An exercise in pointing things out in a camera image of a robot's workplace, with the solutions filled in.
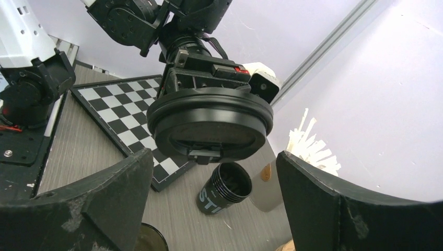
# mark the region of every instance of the black mounting plate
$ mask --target black mounting plate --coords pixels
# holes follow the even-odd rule
[[[22,132],[0,130],[0,202],[29,199],[36,195],[52,145],[61,111],[49,136],[44,136],[45,127],[24,129]],[[11,157],[5,152],[12,151]]]

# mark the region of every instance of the screw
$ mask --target screw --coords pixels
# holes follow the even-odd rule
[[[5,157],[11,157],[13,155],[13,152],[11,150],[6,150],[5,153],[3,154]]]

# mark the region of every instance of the chessboard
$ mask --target chessboard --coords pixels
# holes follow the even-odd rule
[[[156,100],[161,75],[75,85],[74,98],[125,155],[152,150],[152,188],[160,192],[192,168],[186,157],[168,158],[157,148],[147,128],[146,111]]]

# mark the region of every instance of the black cup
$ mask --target black cup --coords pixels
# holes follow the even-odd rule
[[[134,251],[169,251],[163,235],[153,226],[142,223]]]
[[[252,191],[248,173],[237,163],[221,163],[197,195],[197,207],[204,214],[218,214],[246,199]]]

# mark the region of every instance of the light purple wall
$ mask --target light purple wall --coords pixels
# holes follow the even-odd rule
[[[80,0],[29,2],[49,34],[79,45],[79,60],[121,77],[163,72],[159,47],[142,58],[138,49],[115,43],[86,13]],[[231,59],[263,62],[284,81],[358,2],[235,0],[214,36]]]
[[[273,150],[285,148],[309,108],[312,134],[337,156],[340,177],[402,198],[443,199],[442,12],[442,1],[398,1],[363,32],[357,25],[285,97]]]

